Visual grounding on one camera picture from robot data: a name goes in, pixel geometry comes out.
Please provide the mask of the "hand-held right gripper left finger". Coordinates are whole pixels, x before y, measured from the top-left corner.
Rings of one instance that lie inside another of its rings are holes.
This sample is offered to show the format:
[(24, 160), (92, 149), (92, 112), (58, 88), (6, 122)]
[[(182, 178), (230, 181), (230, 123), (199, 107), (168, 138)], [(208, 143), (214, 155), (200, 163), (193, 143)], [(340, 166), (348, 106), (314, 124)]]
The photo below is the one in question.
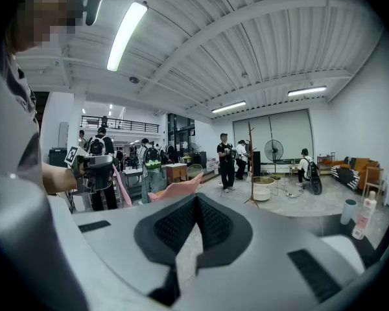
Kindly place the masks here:
[(84, 232), (93, 251), (137, 292), (148, 295), (163, 286), (169, 267), (149, 261), (134, 239), (140, 219), (181, 200), (180, 197), (122, 209), (73, 215), (76, 225), (107, 221), (109, 226)]

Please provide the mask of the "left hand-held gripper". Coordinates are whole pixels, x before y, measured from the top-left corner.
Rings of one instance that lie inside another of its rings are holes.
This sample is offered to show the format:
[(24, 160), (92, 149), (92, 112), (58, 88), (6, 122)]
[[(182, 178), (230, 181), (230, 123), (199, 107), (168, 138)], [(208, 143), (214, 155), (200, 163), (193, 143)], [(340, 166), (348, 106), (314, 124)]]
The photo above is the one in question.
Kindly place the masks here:
[(112, 185), (114, 166), (110, 154), (91, 155), (79, 146), (72, 146), (64, 161), (77, 181), (73, 194), (94, 194)]

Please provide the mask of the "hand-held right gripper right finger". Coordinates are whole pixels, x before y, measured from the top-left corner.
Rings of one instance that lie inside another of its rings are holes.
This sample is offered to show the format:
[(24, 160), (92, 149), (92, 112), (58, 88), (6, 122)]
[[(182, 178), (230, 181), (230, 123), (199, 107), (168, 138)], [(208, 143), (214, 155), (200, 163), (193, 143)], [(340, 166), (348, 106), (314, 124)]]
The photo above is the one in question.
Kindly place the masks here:
[(226, 244), (235, 249), (245, 243), (245, 249), (231, 264), (200, 268), (182, 305), (341, 305), (366, 271), (344, 235), (319, 237), (285, 216), (203, 194), (181, 203), (201, 200), (240, 215), (251, 233), (233, 225), (233, 240)]

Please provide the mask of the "blue-rimmed white cup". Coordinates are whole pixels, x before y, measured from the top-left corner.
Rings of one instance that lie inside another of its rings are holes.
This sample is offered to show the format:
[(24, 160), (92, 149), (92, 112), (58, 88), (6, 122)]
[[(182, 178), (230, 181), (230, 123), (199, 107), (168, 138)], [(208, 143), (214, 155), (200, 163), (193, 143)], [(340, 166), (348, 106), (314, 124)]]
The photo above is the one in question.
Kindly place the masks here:
[(342, 225), (348, 225), (352, 217), (357, 212), (357, 202), (355, 200), (347, 199), (344, 202), (340, 223)]

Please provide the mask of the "person's left forearm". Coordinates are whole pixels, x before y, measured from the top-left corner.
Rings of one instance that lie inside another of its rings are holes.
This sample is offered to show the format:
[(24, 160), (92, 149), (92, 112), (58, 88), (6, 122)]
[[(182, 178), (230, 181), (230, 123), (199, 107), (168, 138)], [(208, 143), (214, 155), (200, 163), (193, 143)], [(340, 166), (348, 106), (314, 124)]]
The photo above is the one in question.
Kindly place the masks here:
[(41, 172), (43, 186), (47, 194), (57, 194), (77, 188), (77, 180), (69, 168), (42, 163)]

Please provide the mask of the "black mezzanine railing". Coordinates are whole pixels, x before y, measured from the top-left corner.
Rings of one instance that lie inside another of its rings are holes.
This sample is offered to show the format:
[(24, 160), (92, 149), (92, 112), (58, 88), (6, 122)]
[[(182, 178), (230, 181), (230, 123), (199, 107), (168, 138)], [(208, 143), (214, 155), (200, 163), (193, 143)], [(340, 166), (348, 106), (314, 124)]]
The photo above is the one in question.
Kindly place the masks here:
[(159, 125), (147, 122), (129, 121), (123, 119), (114, 119), (109, 117), (96, 117), (89, 115), (82, 115), (80, 120), (81, 128), (98, 129), (104, 127), (106, 129), (126, 130), (137, 133), (158, 133)]

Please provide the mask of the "green backpack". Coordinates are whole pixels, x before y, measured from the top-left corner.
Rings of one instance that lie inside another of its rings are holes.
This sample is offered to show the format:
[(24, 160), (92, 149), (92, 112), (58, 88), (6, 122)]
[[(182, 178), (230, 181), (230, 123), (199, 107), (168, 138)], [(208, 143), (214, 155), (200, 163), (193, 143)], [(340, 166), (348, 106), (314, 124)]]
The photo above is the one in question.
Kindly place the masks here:
[(144, 164), (147, 170), (155, 170), (161, 167), (161, 156), (156, 148), (150, 147), (146, 149)]

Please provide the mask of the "round pale tub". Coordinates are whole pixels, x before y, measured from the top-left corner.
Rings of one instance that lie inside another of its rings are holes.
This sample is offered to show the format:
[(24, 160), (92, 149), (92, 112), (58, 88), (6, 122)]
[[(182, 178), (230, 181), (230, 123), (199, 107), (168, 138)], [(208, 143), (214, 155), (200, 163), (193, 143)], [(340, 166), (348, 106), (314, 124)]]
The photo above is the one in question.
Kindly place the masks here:
[(255, 201), (265, 202), (270, 199), (271, 188), (276, 184), (274, 178), (257, 176), (253, 178), (253, 198)]

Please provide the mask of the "wooden cabinet with white top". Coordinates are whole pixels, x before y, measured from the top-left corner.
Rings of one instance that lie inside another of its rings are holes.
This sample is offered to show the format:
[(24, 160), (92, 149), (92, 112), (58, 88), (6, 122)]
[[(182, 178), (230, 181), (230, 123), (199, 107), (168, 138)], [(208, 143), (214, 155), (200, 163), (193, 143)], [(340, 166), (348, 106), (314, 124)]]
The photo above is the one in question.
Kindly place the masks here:
[(175, 163), (165, 165), (167, 184), (179, 183), (181, 181), (188, 181), (187, 165), (183, 163)]

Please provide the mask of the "pink cloth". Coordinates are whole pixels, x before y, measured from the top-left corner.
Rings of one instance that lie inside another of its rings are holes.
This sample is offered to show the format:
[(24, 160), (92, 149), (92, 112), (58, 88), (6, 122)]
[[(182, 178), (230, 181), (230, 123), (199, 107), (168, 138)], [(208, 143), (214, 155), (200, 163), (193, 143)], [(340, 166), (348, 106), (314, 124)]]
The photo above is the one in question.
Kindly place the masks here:
[(171, 183), (165, 190), (157, 193), (149, 192), (148, 197), (151, 202), (159, 202), (178, 196), (187, 196), (193, 194), (198, 189), (204, 173), (199, 173), (195, 178), (189, 181)]

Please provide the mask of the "black vanity cabinet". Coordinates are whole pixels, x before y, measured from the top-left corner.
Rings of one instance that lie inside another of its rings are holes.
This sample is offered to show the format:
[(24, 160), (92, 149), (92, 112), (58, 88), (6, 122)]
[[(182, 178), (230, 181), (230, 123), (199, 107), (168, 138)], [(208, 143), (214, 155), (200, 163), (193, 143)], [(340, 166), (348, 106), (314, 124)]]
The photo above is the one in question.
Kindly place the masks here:
[(319, 227), (317, 228), (317, 236), (333, 236), (333, 235), (344, 235), (348, 237), (355, 245), (356, 250), (361, 256), (362, 262), (366, 268), (372, 266), (375, 261), (373, 260), (373, 254), (375, 248), (371, 242), (363, 237), (362, 240), (357, 240), (352, 236), (353, 229), (355, 227), (355, 221), (350, 219), (349, 223), (343, 225), (340, 223), (341, 215), (333, 214), (329, 216), (319, 216)]

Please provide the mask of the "person's grey t-shirt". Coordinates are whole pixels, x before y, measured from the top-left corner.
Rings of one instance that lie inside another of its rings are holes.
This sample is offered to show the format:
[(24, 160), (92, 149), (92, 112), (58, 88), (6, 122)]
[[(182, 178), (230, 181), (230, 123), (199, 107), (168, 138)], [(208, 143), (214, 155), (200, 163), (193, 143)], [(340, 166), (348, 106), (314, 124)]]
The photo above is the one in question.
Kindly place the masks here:
[(0, 44), (0, 172), (45, 188), (36, 97), (5, 41)]

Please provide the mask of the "pink bottle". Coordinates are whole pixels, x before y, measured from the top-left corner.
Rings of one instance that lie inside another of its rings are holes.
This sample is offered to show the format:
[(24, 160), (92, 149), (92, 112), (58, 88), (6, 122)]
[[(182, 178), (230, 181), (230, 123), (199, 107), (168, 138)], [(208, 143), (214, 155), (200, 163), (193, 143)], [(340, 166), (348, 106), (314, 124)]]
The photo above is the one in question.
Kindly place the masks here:
[(362, 240), (364, 238), (365, 232), (375, 212), (376, 205), (376, 192), (372, 190), (369, 192), (368, 197), (364, 199), (362, 210), (352, 231), (353, 238), (357, 240)]

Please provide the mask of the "black standing fan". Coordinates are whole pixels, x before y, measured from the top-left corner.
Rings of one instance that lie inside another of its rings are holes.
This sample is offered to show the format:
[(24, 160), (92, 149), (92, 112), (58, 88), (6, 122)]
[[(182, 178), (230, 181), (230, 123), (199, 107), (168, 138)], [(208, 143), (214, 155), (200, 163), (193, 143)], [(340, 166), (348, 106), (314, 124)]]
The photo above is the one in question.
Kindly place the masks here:
[(274, 164), (274, 172), (276, 172), (277, 162), (283, 157), (283, 145), (278, 140), (269, 140), (265, 144), (265, 156)]

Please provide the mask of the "striped black white blanket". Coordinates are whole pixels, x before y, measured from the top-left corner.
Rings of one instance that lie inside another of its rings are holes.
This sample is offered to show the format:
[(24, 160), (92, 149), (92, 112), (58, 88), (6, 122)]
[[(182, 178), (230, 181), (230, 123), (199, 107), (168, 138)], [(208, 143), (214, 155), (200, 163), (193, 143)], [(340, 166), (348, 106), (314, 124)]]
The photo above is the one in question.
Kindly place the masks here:
[(351, 169), (349, 164), (334, 165), (330, 169), (331, 175), (339, 180), (341, 184), (349, 187), (351, 190), (355, 190), (360, 181), (359, 172)]

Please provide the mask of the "white roller blind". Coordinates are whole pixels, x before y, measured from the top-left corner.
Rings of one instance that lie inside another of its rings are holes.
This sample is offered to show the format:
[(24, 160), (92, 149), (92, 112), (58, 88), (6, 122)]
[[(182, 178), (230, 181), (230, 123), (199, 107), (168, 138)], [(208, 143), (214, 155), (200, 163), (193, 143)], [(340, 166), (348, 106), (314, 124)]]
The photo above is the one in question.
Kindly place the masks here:
[(307, 110), (279, 113), (270, 116), (272, 136), (283, 146), (282, 159), (299, 159), (306, 148), (313, 157), (312, 129)]
[(270, 123), (267, 116), (257, 117), (250, 120), (235, 121), (233, 123), (235, 142), (238, 143), (241, 139), (249, 141), (249, 128), (251, 127), (252, 143), (255, 152), (260, 152), (261, 162), (268, 162), (265, 155), (265, 145), (271, 140)]

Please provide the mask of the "long ceiling light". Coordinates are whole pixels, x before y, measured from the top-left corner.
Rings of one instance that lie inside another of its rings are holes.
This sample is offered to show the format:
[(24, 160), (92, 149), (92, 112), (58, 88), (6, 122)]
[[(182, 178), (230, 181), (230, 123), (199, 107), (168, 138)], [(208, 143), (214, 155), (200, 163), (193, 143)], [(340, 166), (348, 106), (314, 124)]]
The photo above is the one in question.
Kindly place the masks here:
[(223, 107), (219, 107), (219, 108), (213, 109), (212, 113), (220, 113), (220, 112), (223, 112), (223, 111), (227, 111), (227, 110), (230, 110), (230, 109), (242, 107), (242, 106), (245, 106), (245, 105), (246, 105), (245, 101), (236, 102), (234, 104), (230, 104), (230, 105), (227, 105), (227, 106), (223, 106)]
[(323, 92), (327, 89), (326, 86), (320, 86), (320, 87), (311, 87), (311, 88), (306, 88), (306, 89), (297, 89), (293, 91), (288, 92), (289, 97), (294, 97), (294, 96), (299, 96), (299, 95), (306, 95), (310, 93), (319, 93)]
[(148, 5), (146, 2), (133, 2), (126, 11), (117, 30), (107, 62), (107, 70), (116, 72), (123, 57), (124, 51), (134, 30), (146, 14)]

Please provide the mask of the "orange sofa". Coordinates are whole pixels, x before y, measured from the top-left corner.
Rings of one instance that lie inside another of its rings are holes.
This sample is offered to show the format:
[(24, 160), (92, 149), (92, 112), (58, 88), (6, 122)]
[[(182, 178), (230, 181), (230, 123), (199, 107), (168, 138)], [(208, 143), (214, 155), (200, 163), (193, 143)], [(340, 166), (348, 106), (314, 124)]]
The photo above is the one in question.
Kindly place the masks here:
[(351, 166), (351, 169), (356, 170), (359, 172), (360, 181), (359, 185), (355, 190), (363, 190), (364, 188), (364, 180), (366, 175), (366, 167), (380, 167), (380, 164), (378, 161), (373, 161), (370, 158), (361, 158), (361, 157), (345, 157), (341, 161), (331, 161), (330, 169), (334, 165), (339, 164), (349, 164)]

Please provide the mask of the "wooden chair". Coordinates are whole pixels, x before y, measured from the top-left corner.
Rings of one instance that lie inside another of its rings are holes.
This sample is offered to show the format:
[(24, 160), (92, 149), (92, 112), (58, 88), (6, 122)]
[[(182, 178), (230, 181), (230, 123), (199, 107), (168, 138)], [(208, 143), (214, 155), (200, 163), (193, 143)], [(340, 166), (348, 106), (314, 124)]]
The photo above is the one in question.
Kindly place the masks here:
[(371, 191), (375, 191), (375, 199), (379, 201), (383, 192), (383, 174), (384, 169), (381, 167), (366, 167), (362, 198), (366, 198)]

